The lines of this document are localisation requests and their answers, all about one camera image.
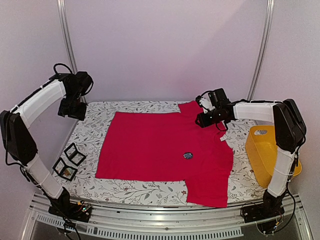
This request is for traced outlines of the brooch box with blue brooch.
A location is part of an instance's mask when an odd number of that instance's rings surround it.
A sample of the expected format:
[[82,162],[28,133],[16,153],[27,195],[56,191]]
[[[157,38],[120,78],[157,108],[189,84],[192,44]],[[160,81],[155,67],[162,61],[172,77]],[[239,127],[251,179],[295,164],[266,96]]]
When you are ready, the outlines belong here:
[[63,152],[67,159],[77,167],[87,158],[86,155],[77,149],[74,142],[71,143]]

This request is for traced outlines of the round blue painted brooch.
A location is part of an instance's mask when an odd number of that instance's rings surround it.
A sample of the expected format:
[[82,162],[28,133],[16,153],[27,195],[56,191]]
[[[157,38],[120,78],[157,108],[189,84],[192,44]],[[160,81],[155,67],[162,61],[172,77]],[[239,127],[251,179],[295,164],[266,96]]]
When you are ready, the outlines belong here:
[[183,157],[184,157],[185,159],[187,159],[187,160],[190,160],[190,159],[193,158],[193,154],[192,154],[191,152],[185,152],[185,153],[183,154]]

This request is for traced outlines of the brooch box with orange brooch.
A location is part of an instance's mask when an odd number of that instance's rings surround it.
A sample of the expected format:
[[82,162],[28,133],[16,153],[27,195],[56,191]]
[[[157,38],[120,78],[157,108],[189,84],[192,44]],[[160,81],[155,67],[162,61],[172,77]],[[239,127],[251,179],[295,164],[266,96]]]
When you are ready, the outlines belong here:
[[78,171],[75,167],[67,165],[61,157],[58,158],[52,169],[59,177],[69,182],[75,178]]

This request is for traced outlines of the red polo shirt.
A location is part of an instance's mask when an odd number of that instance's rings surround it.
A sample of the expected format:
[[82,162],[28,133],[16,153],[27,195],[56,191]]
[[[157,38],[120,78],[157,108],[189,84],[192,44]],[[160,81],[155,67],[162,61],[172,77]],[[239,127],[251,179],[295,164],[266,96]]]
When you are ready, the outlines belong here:
[[[233,150],[213,124],[195,123],[201,108],[182,103],[178,112],[116,112],[108,127],[95,176],[143,182],[184,181],[187,202],[225,208]],[[191,152],[192,159],[183,154]]]

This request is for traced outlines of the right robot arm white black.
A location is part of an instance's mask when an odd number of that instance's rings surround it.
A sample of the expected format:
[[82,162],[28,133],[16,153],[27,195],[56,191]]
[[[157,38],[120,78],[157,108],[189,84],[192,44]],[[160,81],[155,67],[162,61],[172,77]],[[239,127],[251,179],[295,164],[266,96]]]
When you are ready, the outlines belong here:
[[201,128],[215,125],[220,137],[225,136],[227,124],[236,120],[271,122],[274,140],[259,143],[248,137],[245,149],[259,184],[264,187],[263,201],[258,213],[269,218],[278,210],[278,203],[288,192],[288,183],[299,165],[299,149],[306,141],[307,128],[293,99],[283,101],[245,100],[231,102],[225,95],[209,91],[195,101],[203,109],[196,124]]

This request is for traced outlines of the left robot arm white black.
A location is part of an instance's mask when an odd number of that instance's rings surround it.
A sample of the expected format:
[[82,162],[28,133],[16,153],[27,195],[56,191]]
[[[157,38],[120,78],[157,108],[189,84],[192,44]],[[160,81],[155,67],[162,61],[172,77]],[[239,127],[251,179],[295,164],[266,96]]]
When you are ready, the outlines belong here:
[[12,165],[18,165],[49,198],[57,200],[54,207],[63,217],[74,213],[74,205],[60,198],[64,188],[41,160],[30,128],[56,102],[60,103],[57,111],[60,117],[83,121],[87,105],[81,97],[91,91],[93,84],[92,77],[86,71],[55,73],[22,102],[0,114],[5,156],[12,157]]

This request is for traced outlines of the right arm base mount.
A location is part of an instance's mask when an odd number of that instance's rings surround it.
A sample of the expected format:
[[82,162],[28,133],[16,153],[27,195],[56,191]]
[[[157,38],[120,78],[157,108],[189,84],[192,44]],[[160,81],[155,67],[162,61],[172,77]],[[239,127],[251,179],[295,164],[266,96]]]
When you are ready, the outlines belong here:
[[266,200],[262,203],[245,202],[240,208],[240,216],[245,223],[256,222],[283,215],[285,213],[282,202]]

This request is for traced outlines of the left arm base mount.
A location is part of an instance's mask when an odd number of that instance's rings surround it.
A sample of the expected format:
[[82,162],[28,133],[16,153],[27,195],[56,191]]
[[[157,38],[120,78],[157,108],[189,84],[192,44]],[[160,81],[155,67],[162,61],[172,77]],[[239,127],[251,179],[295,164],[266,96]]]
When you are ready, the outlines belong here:
[[52,201],[48,212],[67,220],[88,223],[92,213],[92,205],[82,201],[78,203]]

